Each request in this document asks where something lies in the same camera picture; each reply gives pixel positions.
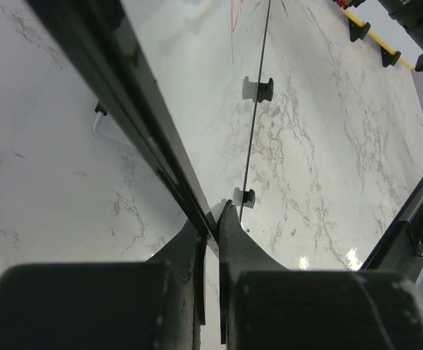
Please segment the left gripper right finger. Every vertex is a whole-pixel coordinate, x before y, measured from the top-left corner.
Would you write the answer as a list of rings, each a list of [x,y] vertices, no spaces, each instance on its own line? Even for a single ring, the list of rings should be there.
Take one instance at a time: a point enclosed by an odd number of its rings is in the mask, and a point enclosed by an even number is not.
[[[423,301],[400,274],[291,271],[219,219],[220,330],[228,349],[423,349]]]

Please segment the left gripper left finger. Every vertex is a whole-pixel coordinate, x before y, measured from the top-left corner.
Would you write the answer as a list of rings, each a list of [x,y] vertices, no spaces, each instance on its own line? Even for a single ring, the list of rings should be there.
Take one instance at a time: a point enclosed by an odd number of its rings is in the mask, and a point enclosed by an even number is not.
[[[198,349],[204,253],[186,223],[144,262],[16,265],[0,277],[0,349]]]

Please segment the black-framed whiteboard with writing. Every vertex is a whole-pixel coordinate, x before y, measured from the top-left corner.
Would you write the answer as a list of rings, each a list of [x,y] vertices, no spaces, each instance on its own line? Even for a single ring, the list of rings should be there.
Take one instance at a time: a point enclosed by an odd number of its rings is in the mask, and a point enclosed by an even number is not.
[[[268,1],[30,1],[188,218],[218,249],[244,188]]]

